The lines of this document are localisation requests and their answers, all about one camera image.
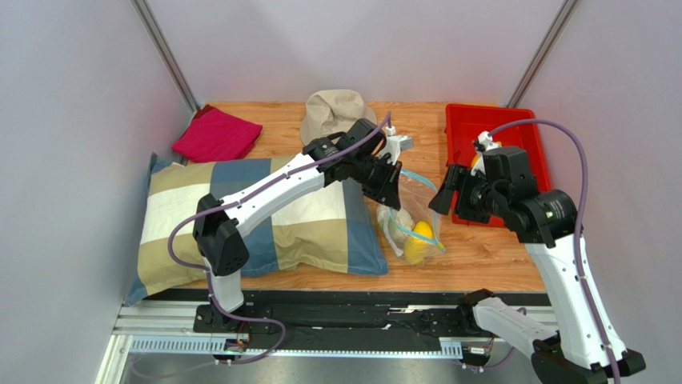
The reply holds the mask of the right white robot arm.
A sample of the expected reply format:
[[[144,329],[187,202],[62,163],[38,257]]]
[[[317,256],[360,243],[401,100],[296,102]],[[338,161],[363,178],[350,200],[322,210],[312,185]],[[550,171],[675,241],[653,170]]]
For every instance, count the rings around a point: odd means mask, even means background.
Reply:
[[[487,331],[526,356],[543,383],[618,383],[643,371],[608,319],[588,265],[579,213],[561,190],[541,191],[525,150],[487,150],[479,168],[452,163],[430,207],[468,222],[497,217],[536,264],[556,324],[521,314],[489,290],[465,295],[466,330]]]

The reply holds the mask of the fake white cauliflower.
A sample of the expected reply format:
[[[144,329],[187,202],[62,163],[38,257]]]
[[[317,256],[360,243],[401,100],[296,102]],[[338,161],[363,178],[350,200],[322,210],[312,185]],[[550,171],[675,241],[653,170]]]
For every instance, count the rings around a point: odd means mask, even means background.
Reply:
[[[411,231],[415,226],[412,216],[404,209],[388,209],[387,229],[389,238],[395,243],[402,243],[407,240],[407,231]]]

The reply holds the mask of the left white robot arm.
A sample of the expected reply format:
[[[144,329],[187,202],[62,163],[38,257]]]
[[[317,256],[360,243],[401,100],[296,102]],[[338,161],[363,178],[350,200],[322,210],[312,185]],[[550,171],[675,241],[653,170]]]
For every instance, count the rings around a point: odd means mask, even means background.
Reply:
[[[234,312],[243,303],[241,269],[249,253],[244,238],[294,200],[335,182],[356,181],[363,195],[399,210],[399,156],[413,147],[388,120],[357,120],[347,132],[315,138],[301,154],[244,190],[198,203],[193,237],[207,272],[209,299],[219,319],[243,322]]]

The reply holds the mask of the fake banana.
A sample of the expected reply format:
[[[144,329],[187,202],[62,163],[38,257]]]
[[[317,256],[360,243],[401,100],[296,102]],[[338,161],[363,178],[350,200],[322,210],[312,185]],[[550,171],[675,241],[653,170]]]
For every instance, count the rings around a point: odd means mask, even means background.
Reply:
[[[500,142],[500,141],[494,142],[494,144],[493,144],[492,146],[493,146],[494,148],[501,147],[501,146],[502,146],[502,142]],[[481,154],[480,152],[477,152],[477,153],[475,154],[475,156],[474,156],[473,159],[471,160],[471,164],[470,164],[471,168],[476,167],[476,165],[478,164],[478,162],[479,162],[479,160],[481,159],[481,157],[482,157],[482,154]]]

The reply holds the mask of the clear zip top bag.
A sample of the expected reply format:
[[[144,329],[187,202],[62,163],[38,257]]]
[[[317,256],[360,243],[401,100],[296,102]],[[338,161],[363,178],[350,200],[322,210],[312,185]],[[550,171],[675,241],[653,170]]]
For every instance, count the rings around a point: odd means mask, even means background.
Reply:
[[[376,210],[379,228],[394,255],[412,268],[445,252],[440,241],[441,216],[428,207],[437,191],[424,176],[403,169],[399,176],[401,209],[380,205]]]

